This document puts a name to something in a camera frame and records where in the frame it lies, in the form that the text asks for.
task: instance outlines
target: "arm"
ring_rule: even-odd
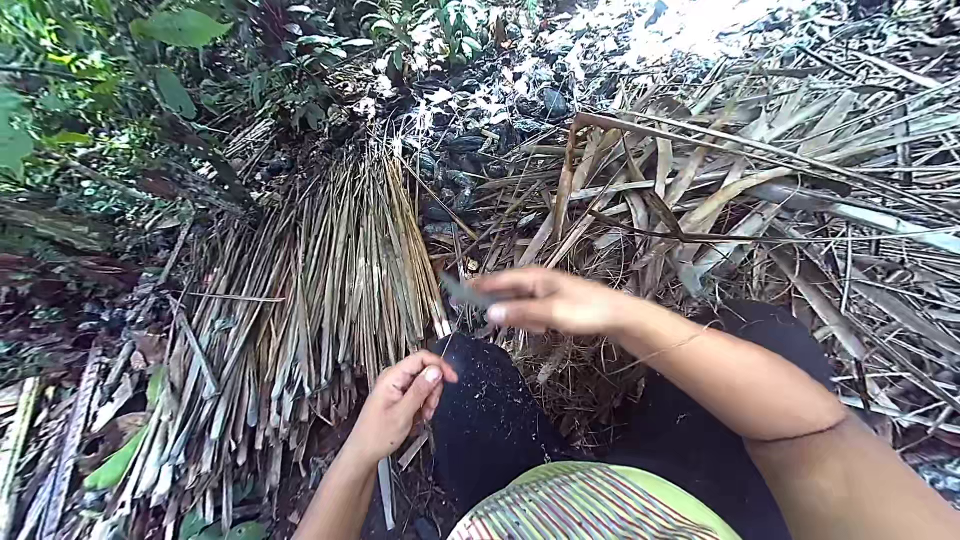
[[[360,537],[376,478],[376,464],[392,454],[420,420],[433,418],[443,380],[457,374],[442,358],[420,351],[388,368],[376,380],[360,417],[326,471],[294,540]]]
[[[520,298],[488,318],[531,331],[610,335],[744,437],[798,540],[947,538],[956,513],[803,370],[753,343],[559,272],[478,280]]]

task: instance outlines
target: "bundle of dry stalks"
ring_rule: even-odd
[[[449,333],[399,150],[345,149],[259,228],[235,223],[205,243],[206,273],[171,298],[169,377],[113,516],[166,504],[168,528],[197,508],[228,530],[238,480],[261,478],[270,494],[282,468],[306,475],[306,436],[347,418],[355,377],[372,384]]]

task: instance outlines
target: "branch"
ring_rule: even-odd
[[[10,73],[32,73],[34,75],[48,75],[50,77],[60,77],[62,79],[69,79],[71,81],[80,81],[82,83],[102,83],[100,79],[89,79],[87,77],[79,77],[73,73],[66,73],[65,71],[57,71],[55,69],[40,69],[38,67],[19,67],[16,65],[0,65],[0,71],[6,71]]]

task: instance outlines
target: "person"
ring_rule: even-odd
[[[577,455],[505,352],[455,334],[380,376],[295,538],[358,538],[378,460],[419,421],[466,514],[450,538],[960,538],[949,504],[835,399],[785,309],[727,303],[698,323],[539,268],[471,286],[509,299],[495,325],[606,335],[655,370],[628,432],[604,462]]]

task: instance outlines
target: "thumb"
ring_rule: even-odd
[[[499,327],[546,331],[555,326],[553,319],[553,308],[543,299],[500,302],[487,310],[487,320]]]
[[[412,419],[417,414],[417,411],[423,407],[426,399],[430,397],[433,389],[437,387],[437,384],[440,384],[443,377],[444,372],[437,366],[427,366],[417,375],[413,384],[407,389],[407,393],[403,395],[403,399],[400,400],[399,406],[405,417]]]

